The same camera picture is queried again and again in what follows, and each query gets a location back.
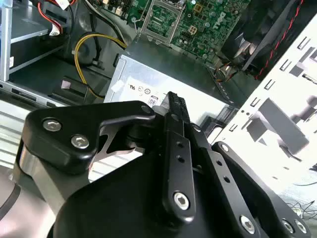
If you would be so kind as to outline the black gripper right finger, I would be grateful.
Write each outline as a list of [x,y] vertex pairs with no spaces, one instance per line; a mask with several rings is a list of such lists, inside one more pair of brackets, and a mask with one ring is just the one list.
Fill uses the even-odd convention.
[[309,238],[305,222],[224,142],[210,145],[190,122],[179,98],[185,134],[191,143],[198,217],[203,238]]

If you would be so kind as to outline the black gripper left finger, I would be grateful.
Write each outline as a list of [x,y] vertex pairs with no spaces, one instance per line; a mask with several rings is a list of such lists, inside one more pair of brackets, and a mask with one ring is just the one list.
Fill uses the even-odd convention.
[[88,184],[94,162],[144,151],[163,166],[163,212],[189,223],[196,214],[189,124],[185,100],[173,92],[155,108],[127,101],[35,110],[26,117],[17,162],[58,213]]

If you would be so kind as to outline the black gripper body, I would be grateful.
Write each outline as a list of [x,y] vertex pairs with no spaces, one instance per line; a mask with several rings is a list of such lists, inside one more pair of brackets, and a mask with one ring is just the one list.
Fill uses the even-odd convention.
[[162,165],[135,159],[68,198],[56,218],[55,238],[236,238],[220,198],[203,174],[193,172],[196,214],[181,224],[162,206]]

